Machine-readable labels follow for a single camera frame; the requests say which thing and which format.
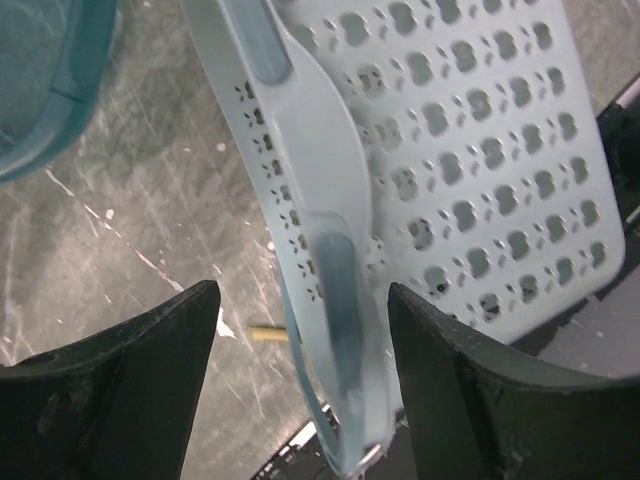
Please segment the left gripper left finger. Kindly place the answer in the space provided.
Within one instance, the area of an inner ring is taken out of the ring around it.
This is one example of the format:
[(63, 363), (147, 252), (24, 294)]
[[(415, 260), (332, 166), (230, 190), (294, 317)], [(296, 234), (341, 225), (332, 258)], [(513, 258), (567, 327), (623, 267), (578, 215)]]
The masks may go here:
[(221, 294), (200, 281), (97, 334), (1, 369), (4, 479), (177, 479)]

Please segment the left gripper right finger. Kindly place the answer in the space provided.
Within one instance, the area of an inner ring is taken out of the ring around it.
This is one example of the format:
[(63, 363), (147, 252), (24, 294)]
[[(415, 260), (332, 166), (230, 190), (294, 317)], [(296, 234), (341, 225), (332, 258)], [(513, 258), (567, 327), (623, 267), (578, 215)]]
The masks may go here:
[(388, 316), (421, 479), (635, 479), (639, 381), (502, 344), (395, 283)]

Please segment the light blue perforated basket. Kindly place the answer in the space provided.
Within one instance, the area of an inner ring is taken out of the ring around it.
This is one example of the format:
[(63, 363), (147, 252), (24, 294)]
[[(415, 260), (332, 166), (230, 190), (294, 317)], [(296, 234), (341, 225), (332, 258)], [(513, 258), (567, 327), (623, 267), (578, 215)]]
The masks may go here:
[(511, 343), (614, 280), (625, 236), (559, 1), (187, 1), (275, 246), (334, 472), (390, 445), (401, 283)]

